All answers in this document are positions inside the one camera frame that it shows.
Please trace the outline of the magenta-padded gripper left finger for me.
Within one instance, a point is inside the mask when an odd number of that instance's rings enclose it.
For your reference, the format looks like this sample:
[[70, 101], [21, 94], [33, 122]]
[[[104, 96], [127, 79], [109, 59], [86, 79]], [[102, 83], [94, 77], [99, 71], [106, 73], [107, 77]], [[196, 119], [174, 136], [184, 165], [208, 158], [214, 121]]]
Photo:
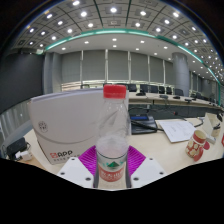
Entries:
[[97, 188], [99, 174], [96, 147], [90, 147], [79, 157], [71, 157], [58, 176], [84, 188]]

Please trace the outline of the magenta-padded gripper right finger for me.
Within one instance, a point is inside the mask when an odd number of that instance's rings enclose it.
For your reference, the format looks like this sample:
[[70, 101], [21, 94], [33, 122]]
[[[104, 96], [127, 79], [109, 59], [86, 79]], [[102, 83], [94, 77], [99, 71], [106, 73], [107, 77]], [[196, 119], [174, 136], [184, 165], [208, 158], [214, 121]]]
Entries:
[[140, 188], [167, 175], [161, 165], [130, 146], [127, 154], [127, 187]]

